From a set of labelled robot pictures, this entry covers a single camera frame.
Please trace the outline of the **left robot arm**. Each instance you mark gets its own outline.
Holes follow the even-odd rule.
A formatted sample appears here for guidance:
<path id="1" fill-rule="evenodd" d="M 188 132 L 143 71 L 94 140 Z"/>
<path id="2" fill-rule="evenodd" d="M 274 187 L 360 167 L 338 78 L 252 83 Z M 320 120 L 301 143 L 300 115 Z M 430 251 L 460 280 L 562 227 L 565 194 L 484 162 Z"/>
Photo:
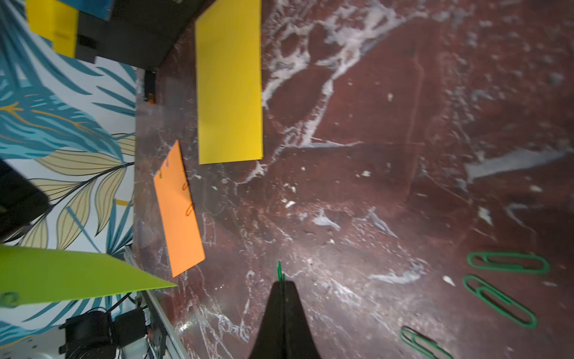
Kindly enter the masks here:
<path id="1" fill-rule="evenodd" d="M 9 245 L 108 254 L 119 260 L 134 239 L 134 161 L 107 155 L 72 160 L 12 159 L 9 165 L 30 179 L 50 208 L 11 236 Z M 1 310 L 1 347 L 31 342 L 65 320 L 90 311 L 128 311 L 121 296 L 23 305 Z"/>

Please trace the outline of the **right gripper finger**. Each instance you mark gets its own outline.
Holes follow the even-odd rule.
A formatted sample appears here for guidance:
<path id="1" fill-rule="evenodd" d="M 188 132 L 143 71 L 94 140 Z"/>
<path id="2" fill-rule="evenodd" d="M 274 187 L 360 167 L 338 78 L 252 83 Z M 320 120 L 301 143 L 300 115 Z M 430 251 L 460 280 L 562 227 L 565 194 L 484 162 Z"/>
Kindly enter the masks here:
<path id="1" fill-rule="evenodd" d="M 320 358 L 293 281 L 273 284 L 251 358 Z"/>

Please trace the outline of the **lime green paper sheet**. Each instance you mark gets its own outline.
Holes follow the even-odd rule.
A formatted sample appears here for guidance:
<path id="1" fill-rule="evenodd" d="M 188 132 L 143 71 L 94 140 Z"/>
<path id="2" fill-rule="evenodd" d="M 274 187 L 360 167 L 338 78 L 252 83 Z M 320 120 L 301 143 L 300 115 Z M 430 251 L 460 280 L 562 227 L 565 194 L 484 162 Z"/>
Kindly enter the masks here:
<path id="1" fill-rule="evenodd" d="M 175 284 L 107 254 L 1 247 L 1 306 L 116 296 Z"/>

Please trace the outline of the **yellow paper sheet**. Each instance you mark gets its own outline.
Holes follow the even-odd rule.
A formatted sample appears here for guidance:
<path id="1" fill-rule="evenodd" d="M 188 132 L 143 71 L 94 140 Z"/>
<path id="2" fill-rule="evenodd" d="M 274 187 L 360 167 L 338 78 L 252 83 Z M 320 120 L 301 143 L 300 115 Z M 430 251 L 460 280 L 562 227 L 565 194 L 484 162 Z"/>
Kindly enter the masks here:
<path id="1" fill-rule="evenodd" d="M 218 0 L 196 20 L 202 165 L 263 157 L 260 1 Z"/>

